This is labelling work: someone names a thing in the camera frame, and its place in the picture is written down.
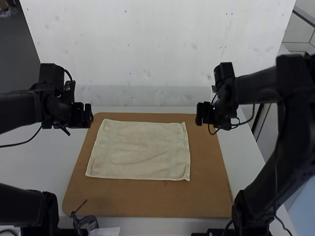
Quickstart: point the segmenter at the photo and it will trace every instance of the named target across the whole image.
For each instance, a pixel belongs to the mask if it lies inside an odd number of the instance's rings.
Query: cream towel
[[[86,176],[189,181],[185,123],[103,120]]]

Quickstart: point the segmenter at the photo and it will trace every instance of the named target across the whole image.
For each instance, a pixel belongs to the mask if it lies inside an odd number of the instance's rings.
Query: towel
[[[85,175],[97,178],[188,180],[185,123],[103,120]]]

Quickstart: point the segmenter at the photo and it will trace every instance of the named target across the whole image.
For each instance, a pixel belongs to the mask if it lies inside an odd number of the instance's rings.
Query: white wall
[[[310,179],[296,198],[288,213],[299,236],[313,236],[315,232],[315,177]]]
[[[295,5],[315,18],[315,1],[297,0]],[[315,29],[302,19],[292,14],[285,31],[283,42],[292,53],[315,53]]]
[[[99,106],[192,106],[210,100],[220,62],[232,61],[236,75],[273,64],[294,0],[21,4],[40,61],[71,72],[77,99]]]
[[[278,112],[277,105],[271,104],[263,128],[257,140],[257,145],[265,162],[269,159],[275,149],[278,137]]]

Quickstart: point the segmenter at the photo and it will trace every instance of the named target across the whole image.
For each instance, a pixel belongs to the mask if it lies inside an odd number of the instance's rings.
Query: white table
[[[93,107],[93,112],[145,112],[195,114],[196,107]],[[241,120],[244,114],[238,111]],[[1,144],[28,139],[39,124],[22,127],[0,136]],[[30,143],[0,149],[0,182],[24,189],[37,189],[56,194],[61,216],[59,226],[69,228],[71,220],[62,212],[63,198],[82,147],[87,130],[71,129],[68,137],[61,130],[41,130]],[[264,160],[248,125],[232,131],[219,131],[218,139],[233,197],[257,176]],[[282,206],[278,216],[296,232]],[[100,227],[120,227],[120,235],[173,234],[190,235],[206,232],[208,228],[222,228],[228,219],[182,219],[182,218],[131,218],[99,217]],[[287,236],[281,225],[271,224],[274,236]]]

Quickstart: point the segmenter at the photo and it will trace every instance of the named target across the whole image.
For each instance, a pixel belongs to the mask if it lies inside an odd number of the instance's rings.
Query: gray floor
[[[38,81],[39,58],[20,3],[18,13],[0,18],[0,93],[29,89]]]

